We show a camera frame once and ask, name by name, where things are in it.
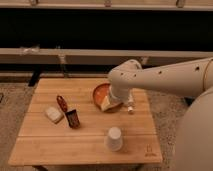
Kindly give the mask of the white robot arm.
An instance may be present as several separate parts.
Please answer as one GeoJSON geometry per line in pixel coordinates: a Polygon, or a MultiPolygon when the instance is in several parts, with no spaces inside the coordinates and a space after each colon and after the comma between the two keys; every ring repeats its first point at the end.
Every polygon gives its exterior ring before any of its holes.
{"type": "Polygon", "coordinates": [[[133,88],[161,91],[196,98],[213,87],[213,58],[205,58],[143,69],[137,60],[128,60],[108,73],[110,83],[101,110],[132,102],[133,88]]]}

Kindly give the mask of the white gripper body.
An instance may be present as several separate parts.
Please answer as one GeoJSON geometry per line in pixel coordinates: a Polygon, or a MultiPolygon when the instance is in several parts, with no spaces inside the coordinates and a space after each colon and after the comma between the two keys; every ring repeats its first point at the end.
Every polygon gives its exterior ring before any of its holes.
{"type": "Polygon", "coordinates": [[[134,98],[129,89],[118,89],[115,87],[109,88],[108,97],[108,108],[112,109],[120,104],[127,107],[129,113],[133,113],[134,109],[134,98]]]}

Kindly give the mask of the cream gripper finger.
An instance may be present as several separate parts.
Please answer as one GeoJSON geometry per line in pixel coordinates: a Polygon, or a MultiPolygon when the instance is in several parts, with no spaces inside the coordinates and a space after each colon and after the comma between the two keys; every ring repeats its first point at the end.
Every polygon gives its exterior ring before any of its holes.
{"type": "Polygon", "coordinates": [[[101,103],[101,110],[103,112],[112,109],[114,107],[117,107],[118,105],[120,105],[121,102],[118,100],[115,100],[109,96],[105,96],[102,103],[101,103]]]}

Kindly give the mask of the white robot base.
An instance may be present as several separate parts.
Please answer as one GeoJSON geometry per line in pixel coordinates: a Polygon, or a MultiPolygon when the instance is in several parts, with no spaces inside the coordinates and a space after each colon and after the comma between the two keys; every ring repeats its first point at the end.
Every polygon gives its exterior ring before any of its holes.
{"type": "Polygon", "coordinates": [[[192,103],[181,120],[171,171],[213,171],[213,87],[192,103]]]}

